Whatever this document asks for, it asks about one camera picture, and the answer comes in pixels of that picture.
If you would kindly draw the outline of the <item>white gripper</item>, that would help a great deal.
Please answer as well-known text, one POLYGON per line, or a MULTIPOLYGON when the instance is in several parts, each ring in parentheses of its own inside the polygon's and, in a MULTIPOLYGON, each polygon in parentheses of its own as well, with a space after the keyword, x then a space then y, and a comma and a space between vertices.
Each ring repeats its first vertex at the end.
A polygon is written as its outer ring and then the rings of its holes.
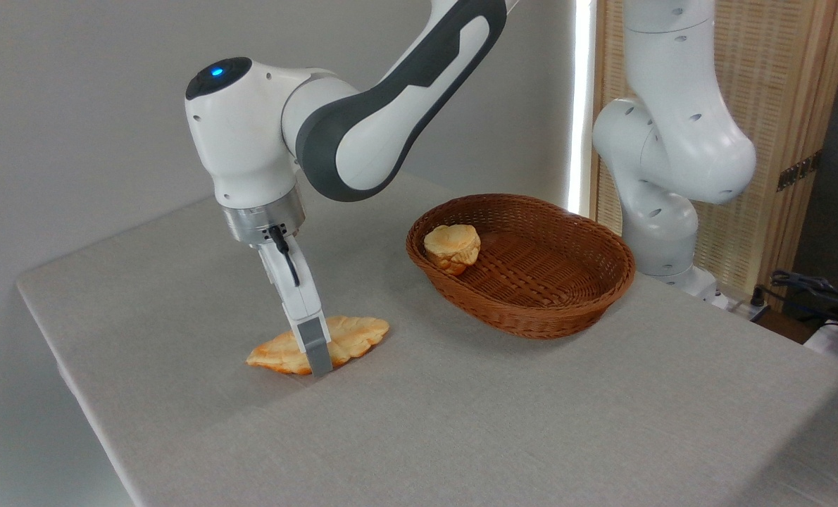
POLYGON ((258 245, 257 251, 280 295, 284 314, 291 327, 294 327, 312 375, 322 377, 333 370, 328 349, 331 336, 303 251, 293 235, 288 235, 284 240, 288 246, 287 253, 281 253, 277 243, 258 245))

